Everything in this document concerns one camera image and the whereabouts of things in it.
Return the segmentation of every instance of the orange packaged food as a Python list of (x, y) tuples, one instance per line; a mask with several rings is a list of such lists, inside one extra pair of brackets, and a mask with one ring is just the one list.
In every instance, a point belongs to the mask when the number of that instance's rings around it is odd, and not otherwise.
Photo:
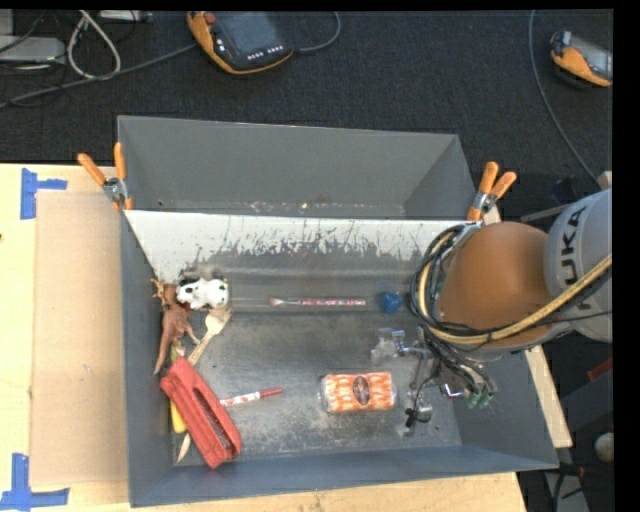
[(326, 375), (320, 386), (327, 412), (384, 411), (395, 405), (396, 390), (389, 372)]

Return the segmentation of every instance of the gray bin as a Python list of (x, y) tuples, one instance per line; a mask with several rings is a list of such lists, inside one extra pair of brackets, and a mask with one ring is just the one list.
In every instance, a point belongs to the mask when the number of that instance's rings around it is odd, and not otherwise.
[[(557, 467), (522, 353), (487, 363), (499, 391), (484, 409), (429, 388), (433, 417), (412, 437), (394, 428), (413, 370), (407, 358), (383, 366), (398, 389), (392, 411), (329, 415), (318, 400), (323, 375), (379, 369), (370, 360), (378, 328), (414, 336), (410, 311), (386, 313), (378, 299), (407, 293), (429, 236), (466, 217), (475, 190), (456, 135), (121, 116), (118, 138), (136, 208), (121, 217), (133, 506)], [(382, 238), (397, 236), (398, 247), (413, 240), (415, 250), (381, 252), (379, 240), (356, 243), (351, 234), (329, 247), (305, 231), (305, 243), (287, 254), (282, 244), (239, 251), (227, 239), (218, 251), (198, 251), (213, 243), (211, 222), (236, 226), (238, 219), (242, 229), (225, 233), (236, 242), (263, 231), (276, 236), (283, 219), (333, 232), (335, 219), (336, 229), (345, 220), (373, 225)], [(322, 242), (325, 250), (312, 250)], [(192, 252), (177, 249), (184, 245)], [(218, 397), (284, 389), (227, 408), (243, 451), (215, 470), (195, 448), (175, 463), (182, 436), (172, 432), (168, 399), (152, 375), (161, 311), (150, 279), (174, 280), (178, 270), (219, 272), (231, 285), (232, 320), (196, 366)], [(367, 307), (274, 309), (265, 306), (270, 293), (364, 295)], [(201, 337), (203, 314), (193, 313), (192, 325)]]

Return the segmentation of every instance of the brown toy animal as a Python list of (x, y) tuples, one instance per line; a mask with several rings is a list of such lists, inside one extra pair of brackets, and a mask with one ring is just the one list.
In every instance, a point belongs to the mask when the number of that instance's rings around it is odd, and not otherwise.
[(153, 297), (158, 297), (162, 302), (164, 314), (162, 316), (162, 337), (160, 338), (160, 349), (158, 351), (158, 359), (156, 367), (153, 371), (157, 375), (167, 356), (169, 355), (169, 347), (175, 346), (176, 349), (182, 348), (180, 338), (185, 333), (189, 335), (195, 345), (200, 344), (200, 340), (195, 337), (191, 324), (189, 323), (189, 311), (180, 306), (176, 302), (176, 287), (172, 284), (164, 285), (163, 283), (151, 279), (156, 285), (158, 291)]

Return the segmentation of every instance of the white cow toy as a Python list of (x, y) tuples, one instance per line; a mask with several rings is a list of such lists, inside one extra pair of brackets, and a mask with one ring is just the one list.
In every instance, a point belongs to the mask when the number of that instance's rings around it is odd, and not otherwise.
[(229, 305), (229, 285), (222, 279), (183, 279), (176, 289), (176, 299), (193, 310), (224, 308)]

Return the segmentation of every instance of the black carpet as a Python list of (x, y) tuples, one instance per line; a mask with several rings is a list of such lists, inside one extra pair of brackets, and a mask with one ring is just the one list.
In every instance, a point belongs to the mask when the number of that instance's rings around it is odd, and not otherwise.
[[(39, 14), (15, 10), (16, 33)], [(330, 11), (283, 14), (285, 36), (298, 48), (336, 31)], [(81, 77), (69, 66), (27, 73), (3, 64), (0, 161), (74, 164), (86, 152), (98, 165), (112, 165), (121, 114), (451, 133), (460, 137), (476, 184), (488, 160), (518, 173), (499, 203), (505, 220), (557, 206), (553, 191), (561, 181), (574, 199), (595, 193), (594, 178), (613, 167), (613, 86), (572, 84), (550, 58), (558, 30), (613, 51), (613, 9), (340, 12), (331, 45), (243, 77), (194, 46), (185, 17), (155, 11), (152, 23), (100, 20), (125, 70), (191, 47), (109, 80), (70, 85)], [(47, 10), (33, 35), (66, 42), (79, 19), (78, 11)], [(93, 30), (74, 55), (86, 72), (112, 69)], [(37, 94), (42, 89), (50, 92)], [(585, 372), (611, 353), (575, 338), (574, 350), (565, 350), (565, 341), (545, 346), (561, 395), (586, 383)], [(528, 492), (530, 510), (544, 510)], [(604, 495), (591, 502), (592, 512), (613, 510), (612, 494)]]

